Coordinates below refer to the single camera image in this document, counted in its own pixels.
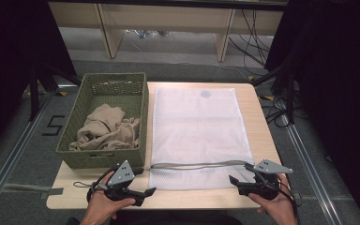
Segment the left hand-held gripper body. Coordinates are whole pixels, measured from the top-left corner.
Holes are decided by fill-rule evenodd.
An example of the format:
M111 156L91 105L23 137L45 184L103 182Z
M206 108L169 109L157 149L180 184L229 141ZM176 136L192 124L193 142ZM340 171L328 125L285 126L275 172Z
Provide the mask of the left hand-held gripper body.
M139 191L130 190L128 186L133 182L135 174L127 160L114 169L113 175L110 176L106 183L104 194L112 201L120 201L125 198L135 200L135 206L141 206L144 198L138 196Z

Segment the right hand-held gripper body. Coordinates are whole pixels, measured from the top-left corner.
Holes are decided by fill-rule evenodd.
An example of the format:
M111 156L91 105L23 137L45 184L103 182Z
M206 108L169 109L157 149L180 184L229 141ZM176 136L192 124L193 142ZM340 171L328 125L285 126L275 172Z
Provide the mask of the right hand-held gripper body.
M247 196L249 193L260 195L266 200L273 200L279 194L278 173L293 173L293 169L284 167L269 159L254 165L254 183L239 181L238 192Z

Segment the beige garment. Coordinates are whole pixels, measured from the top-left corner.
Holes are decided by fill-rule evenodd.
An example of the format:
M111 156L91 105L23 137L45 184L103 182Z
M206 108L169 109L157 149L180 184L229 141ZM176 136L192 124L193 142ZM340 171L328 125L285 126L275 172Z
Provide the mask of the beige garment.
M77 131L70 151L133 149L139 146L141 119L126 118L120 107L102 104L95 108Z

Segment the green woven basket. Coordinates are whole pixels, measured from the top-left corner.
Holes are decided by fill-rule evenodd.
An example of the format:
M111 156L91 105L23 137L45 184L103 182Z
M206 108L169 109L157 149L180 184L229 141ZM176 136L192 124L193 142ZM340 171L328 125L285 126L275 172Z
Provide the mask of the green woven basket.
M141 120L137 133L139 144L134 148L113 150L72 150L77 131L97 107L108 104L121 108L126 118ZM149 90L146 75L140 73L86 74L67 120L56 153L71 169L107 168L123 161L133 167L145 162Z

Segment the white mesh laundry bag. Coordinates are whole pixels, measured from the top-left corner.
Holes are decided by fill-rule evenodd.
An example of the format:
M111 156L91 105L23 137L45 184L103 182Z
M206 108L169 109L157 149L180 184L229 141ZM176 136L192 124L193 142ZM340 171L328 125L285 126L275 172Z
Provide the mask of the white mesh laundry bag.
M253 163L233 88L163 88L155 94L149 186L160 190L230 188L253 182Z

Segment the person's right hand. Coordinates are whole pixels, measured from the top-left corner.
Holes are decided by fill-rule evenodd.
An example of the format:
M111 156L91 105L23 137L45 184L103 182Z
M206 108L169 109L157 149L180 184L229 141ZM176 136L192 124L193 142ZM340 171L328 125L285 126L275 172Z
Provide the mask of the person's right hand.
M267 213L275 220L288 221L295 218L292 201L282 193L279 193L276 198L271 201L254 193L250 193L247 196L260 206L257 209L258 213Z

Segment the person's left hand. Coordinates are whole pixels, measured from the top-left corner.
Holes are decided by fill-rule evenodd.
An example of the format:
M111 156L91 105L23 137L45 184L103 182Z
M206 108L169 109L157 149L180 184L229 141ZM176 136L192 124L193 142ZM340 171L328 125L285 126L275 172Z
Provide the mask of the person's left hand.
M112 201L107 198L102 190L97 190L91 196L84 218L92 220L106 220L116 218L116 213L125 207L135 203L132 198L120 201Z

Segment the black metal stand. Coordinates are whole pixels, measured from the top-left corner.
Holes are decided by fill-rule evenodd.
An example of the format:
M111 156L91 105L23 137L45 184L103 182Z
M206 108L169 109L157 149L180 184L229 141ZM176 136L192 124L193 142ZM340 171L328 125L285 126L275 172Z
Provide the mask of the black metal stand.
M262 83L268 82L270 79L275 79L274 83L271 86L271 92L274 96L285 95L286 105L285 105L285 115L288 118L290 124L294 123L293 120L293 99L294 99L294 75L293 67L287 63L282 63L280 66L276 67L272 71L263 75L261 78L258 78L251 84L254 87L259 86Z
M33 121L39 112L39 92L38 85L41 84L45 91L55 92L58 89L58 83L54 79L54 75L80 86L82 81L77 77L76 73L67 73L58 67L54 67L45 62L35 62L29 72L29 91L31 98L31 114L30 121Z

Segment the black curtain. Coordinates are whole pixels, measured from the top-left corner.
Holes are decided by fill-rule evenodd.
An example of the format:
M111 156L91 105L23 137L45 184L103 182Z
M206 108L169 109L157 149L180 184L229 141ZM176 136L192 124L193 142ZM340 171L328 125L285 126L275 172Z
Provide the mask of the black curtain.
M76 72L48 0L0 0L0 136L29 83Z
M360 0L288 0L265 67L285 62L360 209Z

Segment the clear plastic wrap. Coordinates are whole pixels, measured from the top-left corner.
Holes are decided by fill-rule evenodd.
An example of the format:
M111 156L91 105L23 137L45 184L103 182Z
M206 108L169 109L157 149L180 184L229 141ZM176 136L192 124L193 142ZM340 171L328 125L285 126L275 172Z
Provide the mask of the clear plastic wrap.
M127 30L128 33L134 33L139 38L167 37L170 31L155 30Z

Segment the metal floor rail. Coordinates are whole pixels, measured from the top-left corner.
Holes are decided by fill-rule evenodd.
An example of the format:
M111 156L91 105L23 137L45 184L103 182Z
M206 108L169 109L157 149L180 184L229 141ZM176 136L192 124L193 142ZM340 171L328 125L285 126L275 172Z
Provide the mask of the metal floor rail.
M299 157L301 164L306 172L309 183L312 186L314 194L320 204L323 214L329 225L343 225L342 220L338 214L338 210L335 207L334 202L328 194L328 191L323 185L323 181L315 169L312 160L308 154L308 151L295 127L290 122L286 115L281 116L283 123L287 124L288 134L291 138L292 144L295 148L297 156Z
M20 139L16 142L12 150L9 152L3 166L0 169L0 194L5 186L5 183L12 174L14 168L17 166L23 152L29 143L32 135L34 134L40 118L44 115L45 109L53 98L53 93L46 93L39 105L39 112L32 121L29 121L20 136Z

